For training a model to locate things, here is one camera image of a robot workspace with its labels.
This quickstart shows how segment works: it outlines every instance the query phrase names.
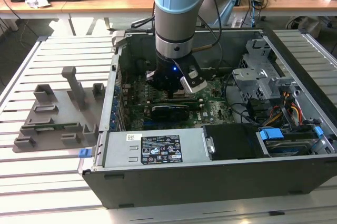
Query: desk leg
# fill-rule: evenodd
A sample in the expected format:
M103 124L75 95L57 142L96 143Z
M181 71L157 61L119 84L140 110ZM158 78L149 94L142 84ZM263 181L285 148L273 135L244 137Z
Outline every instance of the desk leg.
M4 20L4 21L14 32L19 30L19 27L17 27L17 25L15 23L16 20Z
M69 14L62 14L58 16L62 20L64 25L64 30L66 30L67 35L76 36L74 25Z
M111 27L110 27L110 20L109 20L109 18L108 18L108 17L105 17L105 18L104 18L104 22L105 22L105 27L106 27L106 29L107 29L107 30L110 30Z

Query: wire bundle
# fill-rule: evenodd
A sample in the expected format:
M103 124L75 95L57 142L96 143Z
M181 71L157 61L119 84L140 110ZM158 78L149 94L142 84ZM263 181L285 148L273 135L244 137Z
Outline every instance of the wire bundle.
M270 111L270 117L262 124L263 126L281 126L280 123L282 123L283 125L284 122L285 118L282 109L278 105L276 105Z
M293 115L293 111L297 114L297 120L299 125L303 125L303 113L299 106L293 102L293 97L289 93L283 92L284 105L287 108L287 111L290 115Z
M241 23L240 27L242 27L243 24L246 24L245 21L246 21L246 18L248 16L248 13L250 14L249 18L251 20L251 27L254 27L255 23L256 23L256 21L255 21L255 10L258 11L257 15L259 16L259 19L260 19L261 11L268 6L268 2L269 2L268 0L265 0L264 5L258 6L258 5L255 5L254 0L248 0L248 10L245 14L245 17L244 17L243 22Z

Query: power supply label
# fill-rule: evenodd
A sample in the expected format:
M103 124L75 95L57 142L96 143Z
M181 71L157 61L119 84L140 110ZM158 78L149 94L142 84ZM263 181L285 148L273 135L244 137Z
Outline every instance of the power supply label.
M142 164L183 162L179 135L142 137Z

